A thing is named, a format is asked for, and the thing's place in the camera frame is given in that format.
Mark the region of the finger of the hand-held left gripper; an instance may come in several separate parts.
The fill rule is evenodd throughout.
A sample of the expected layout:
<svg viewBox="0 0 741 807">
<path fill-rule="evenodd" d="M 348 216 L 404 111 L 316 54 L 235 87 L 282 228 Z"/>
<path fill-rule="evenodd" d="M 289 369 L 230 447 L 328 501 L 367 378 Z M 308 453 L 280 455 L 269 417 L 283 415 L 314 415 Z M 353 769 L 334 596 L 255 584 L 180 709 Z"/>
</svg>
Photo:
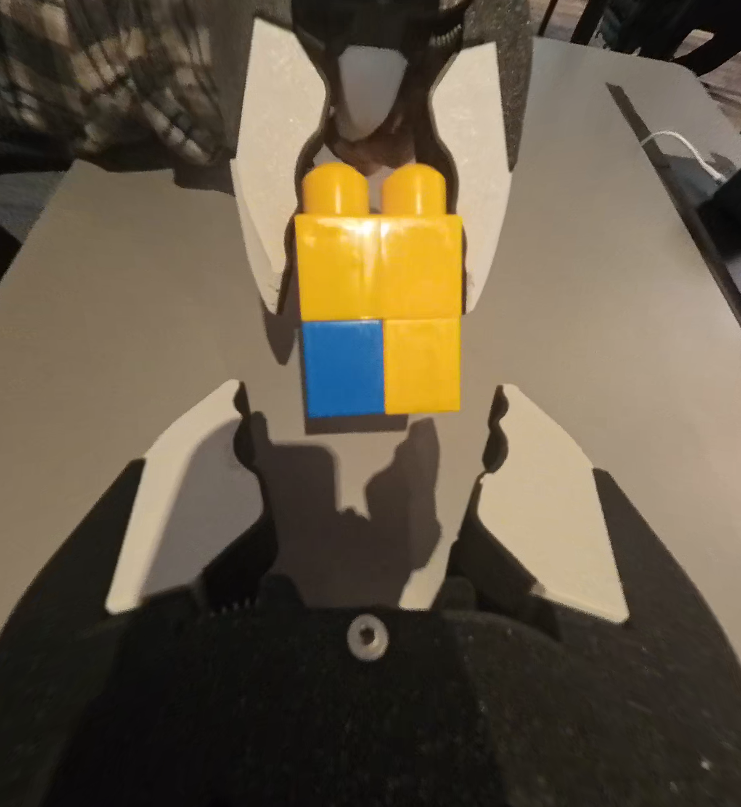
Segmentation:
<svg viewBox="0 0 741 807">
<path fill-rule="evenodd" d="M 456 174 L 469 313 L 483 295 L 496 256 L 511 186 L 497 46 L 462 49 L 442 71 L 429 104 L 436 136 Z"/>
<path fill-rule="evenodd" d="M 325 80 L 297 36 L 257 18 L 231 175 L 247 261 L 272 314 L 283 305 L 300 158 L 322 127 L 326 100 Z"/>
</svg>

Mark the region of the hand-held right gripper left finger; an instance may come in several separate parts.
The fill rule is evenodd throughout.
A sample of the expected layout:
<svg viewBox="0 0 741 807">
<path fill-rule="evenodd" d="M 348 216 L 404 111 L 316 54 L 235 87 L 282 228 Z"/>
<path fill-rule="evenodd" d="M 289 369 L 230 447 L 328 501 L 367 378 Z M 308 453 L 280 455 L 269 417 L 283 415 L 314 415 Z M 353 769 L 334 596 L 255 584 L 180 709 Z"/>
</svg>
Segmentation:
<svg viewBox="0 0 741 807">
<path fill-rule="evenodd" d="M 250 456 L 244 383 L 227 380 L 177 418 L 143 456 L 143 470 L 106 594 L 121 615 L 157 596 L 214 587 L 251 597 L 275 560 L 266 488 Z"/>
</svg>

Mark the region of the person's left hand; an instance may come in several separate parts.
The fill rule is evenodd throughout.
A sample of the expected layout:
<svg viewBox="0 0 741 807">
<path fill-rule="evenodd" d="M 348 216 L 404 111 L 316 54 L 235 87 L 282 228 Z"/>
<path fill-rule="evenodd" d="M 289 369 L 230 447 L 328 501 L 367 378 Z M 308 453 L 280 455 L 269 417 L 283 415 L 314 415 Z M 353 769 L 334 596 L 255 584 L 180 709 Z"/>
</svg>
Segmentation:
<svg viewBox="0 0 741 807">
<path fill-rule="evenodd" d="M 339 161 L 370 176 L 381 168 L 397 169 L 415 161 L 412 121 L 406 109 L 396 104 L 371 133 L 355 136 L 333 112 L 325 140 Z"/>
</svg>

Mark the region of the black tripod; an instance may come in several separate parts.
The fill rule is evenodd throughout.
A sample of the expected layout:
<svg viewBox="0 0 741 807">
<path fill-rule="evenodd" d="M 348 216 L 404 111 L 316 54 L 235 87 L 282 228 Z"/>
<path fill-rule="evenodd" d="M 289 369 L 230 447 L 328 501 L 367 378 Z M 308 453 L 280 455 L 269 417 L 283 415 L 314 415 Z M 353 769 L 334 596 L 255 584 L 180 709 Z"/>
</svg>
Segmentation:
<svg viewBox="0 0 741 807">
<path fill-rule="evenodd" d="M 681 66 L 741 132 L 741 1 L 530 2 L 536 34 Z"/>
</svg>

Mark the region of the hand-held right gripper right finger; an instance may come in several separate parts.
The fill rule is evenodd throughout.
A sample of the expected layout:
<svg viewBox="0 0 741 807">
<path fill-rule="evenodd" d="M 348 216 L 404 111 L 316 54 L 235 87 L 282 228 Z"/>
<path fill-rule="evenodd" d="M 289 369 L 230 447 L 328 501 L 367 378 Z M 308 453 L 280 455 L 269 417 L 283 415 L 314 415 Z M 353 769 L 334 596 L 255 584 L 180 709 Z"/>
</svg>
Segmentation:
<svg viewBox="0 0 741 807">
<path fill-rule="evenodd" d="M 500 385 L 488 418 L 453 574 L 516 614 L 533 599 L 622 625 L 630 616 L 595 467 L 519 387 Z"/>
</svg>

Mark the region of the small blue mega block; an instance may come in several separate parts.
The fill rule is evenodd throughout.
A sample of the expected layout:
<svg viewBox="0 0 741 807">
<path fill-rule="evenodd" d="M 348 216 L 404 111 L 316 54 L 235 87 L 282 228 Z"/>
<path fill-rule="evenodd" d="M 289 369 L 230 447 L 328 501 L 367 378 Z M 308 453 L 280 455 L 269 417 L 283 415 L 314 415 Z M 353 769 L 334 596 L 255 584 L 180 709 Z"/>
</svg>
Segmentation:
<svg viewBox="0 0 741 807">
<path fill-rule="evenodd" d="M 305 321 L 302 338 L 310 418 L 385 413 L 381 320 Z"/>
</svg>

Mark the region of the small yellow mega block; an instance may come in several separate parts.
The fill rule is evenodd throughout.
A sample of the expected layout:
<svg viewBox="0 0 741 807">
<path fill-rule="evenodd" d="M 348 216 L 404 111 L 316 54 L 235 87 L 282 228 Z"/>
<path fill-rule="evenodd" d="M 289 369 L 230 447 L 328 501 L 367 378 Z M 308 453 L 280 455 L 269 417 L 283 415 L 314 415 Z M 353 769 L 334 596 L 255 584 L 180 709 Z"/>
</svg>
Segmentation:
<svg viewBox="0 0 741 807">
<path fill-rule="evenodd" d="M 385 320 L 386 414 L 458 411 L 461 340 L 459 317 Z"/>
</svg>

